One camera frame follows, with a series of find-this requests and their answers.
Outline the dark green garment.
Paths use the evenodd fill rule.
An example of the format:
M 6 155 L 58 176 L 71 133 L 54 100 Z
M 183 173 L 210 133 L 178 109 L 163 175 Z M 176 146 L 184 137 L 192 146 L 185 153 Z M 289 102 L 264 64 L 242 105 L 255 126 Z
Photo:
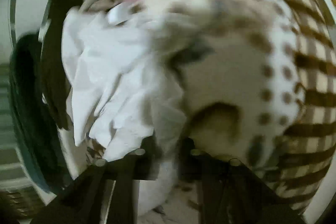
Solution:
M 10 111 L 30 178 L 45 192 L 59 194 L 72 178 L 56 124 L 42 101 L 39 83 L 41 49 L 37 34 L 26 34 L 15 45 L 10 57 Z

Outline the cream brown-spotted garment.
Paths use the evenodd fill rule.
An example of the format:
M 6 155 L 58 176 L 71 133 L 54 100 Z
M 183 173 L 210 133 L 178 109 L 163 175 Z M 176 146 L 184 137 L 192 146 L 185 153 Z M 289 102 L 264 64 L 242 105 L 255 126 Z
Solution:
M 182 14 L 195 25 L 195 39 L 170 60 L 185 92 L 183 134 L 260 178 L 278 172 L 284 132 L 304 98 L 295 90 L 297 25 L 286 2 L 138 0 L 131 12 Z

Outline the brown checked cloth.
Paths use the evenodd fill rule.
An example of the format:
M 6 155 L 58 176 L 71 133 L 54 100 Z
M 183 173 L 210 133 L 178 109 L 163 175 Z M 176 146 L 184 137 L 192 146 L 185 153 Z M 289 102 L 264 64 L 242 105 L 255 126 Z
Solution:
M 264 181 L 302 213 L 335 153 L 335 53 L 317 0 L 254 0 L 262 28 L 241 58 L 243 129 L 266 134 Z

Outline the white crumpled cloth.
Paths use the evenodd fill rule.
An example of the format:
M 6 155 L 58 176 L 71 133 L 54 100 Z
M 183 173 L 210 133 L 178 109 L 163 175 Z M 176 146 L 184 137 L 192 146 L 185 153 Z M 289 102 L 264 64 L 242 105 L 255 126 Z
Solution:
M 96 141 L 103 158 L 115 161 L 153 134 L 146 120 L 153 70 L 151 36 L 137 21 L 121 27 L 102 12 L 68 11 L 63 24 L 62 63 L 71 89 L 67 113 L 74 140 Z

